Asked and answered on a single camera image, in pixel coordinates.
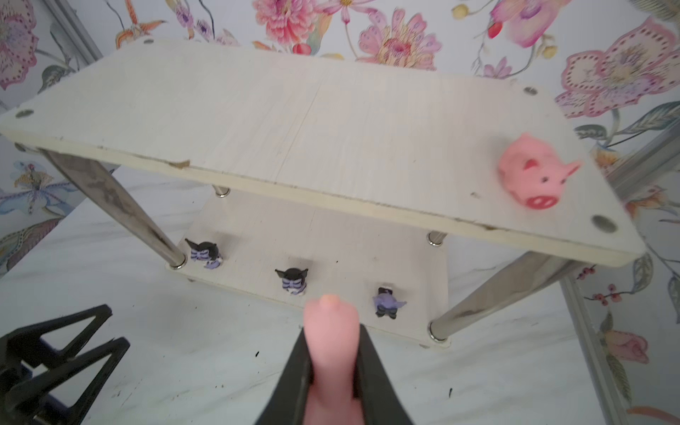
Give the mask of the black purple toy figure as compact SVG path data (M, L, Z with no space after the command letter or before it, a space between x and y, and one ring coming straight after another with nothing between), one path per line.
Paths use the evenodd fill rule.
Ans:
M308 268L298 269L295 267L286 270L276 269L276 274L281 279L282 288L292 296L303 295L307 288Z
M378 288L377 294L373 297L373 303L375 315L378 318L387 316L391 320L396 320L398 311L407 304L405 301L396 299L393 290L388 287Z
M197 244L187 238L184 241L189 246L192 261L201 263L204 268L209 270L214 270L222 265L223 258L217 244L209 241Z

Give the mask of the aluminium corner post right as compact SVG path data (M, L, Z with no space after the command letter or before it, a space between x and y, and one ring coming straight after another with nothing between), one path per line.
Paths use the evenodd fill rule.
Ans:
M679 123L612 173L642 253L562 281L607 424L679 422Z

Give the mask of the white two-tier shelf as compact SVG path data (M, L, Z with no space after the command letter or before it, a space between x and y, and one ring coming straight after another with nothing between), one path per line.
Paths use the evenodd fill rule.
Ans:
M173 40L134 42L4 113L179 274L303 306L335 293L422 345L559 281L642 253L635 226L543 91L488 80ZM506 192L529 133L582 161L559 203ZM218 245L214 270L184 239ZM276 269L306 269L292 296ZM379 287L407 304L375 315Z

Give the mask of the aluminium corner post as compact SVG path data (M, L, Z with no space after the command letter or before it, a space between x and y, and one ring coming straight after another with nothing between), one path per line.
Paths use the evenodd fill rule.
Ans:
M67 0L44 0L42 4L51 14L53 23L58 28L57 34L62 35L64 39L64 46L71 48L73 53L79 55L88 65L104 58L77 16L76 10Z
M607 424L679 422L679 123L612 173L642 253L562 281Z

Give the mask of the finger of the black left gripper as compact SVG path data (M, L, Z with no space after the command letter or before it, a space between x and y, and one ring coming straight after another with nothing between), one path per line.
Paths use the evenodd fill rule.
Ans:
M1 366L12 367L22 361L30 367L61 366L74 359L112 315L111 308L102 305L16 329L1 337ZM55 348L44 339L47 334L80 322L88 324L61 349Z
M17 353L5 351L1 354L1 423L83 423L104 384L129 347L127 339L117 338L39 375L34 374L28 363ZM99 361L104 361L104 365L76 402L67 405L51 395L53 390Z

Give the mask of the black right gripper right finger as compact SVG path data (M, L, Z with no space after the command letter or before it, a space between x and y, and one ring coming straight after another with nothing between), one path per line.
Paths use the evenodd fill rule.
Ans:
M359 326L359 348L353 382L366 425L413 425L375 350L366 327Z

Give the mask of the pink pig toy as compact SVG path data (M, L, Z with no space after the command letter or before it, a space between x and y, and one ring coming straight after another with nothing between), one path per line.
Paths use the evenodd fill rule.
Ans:
M303 323L313 372L304 423L364 423L353 390L359 352L357 309L337 295L324 295L306 303Z
M562 162L550 143L524 133L504 151L498 171L506 192L519 204L540 211L559 203L566 181L582 164Z

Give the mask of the aluminium corner post left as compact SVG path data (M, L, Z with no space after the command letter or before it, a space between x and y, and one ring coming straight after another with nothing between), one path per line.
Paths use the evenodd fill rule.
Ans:
M42 4L51 14L53 23L58 28L57 34L62 35L64 39L64 46L71 48L73 53L79 55L88 65L104 58L77 16L76 10L67 0L44 0Z

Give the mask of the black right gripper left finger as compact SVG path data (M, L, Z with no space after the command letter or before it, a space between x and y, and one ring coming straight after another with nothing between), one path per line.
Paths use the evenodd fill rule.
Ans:
M303 329L257 425L302 425L313 382L313 366Z

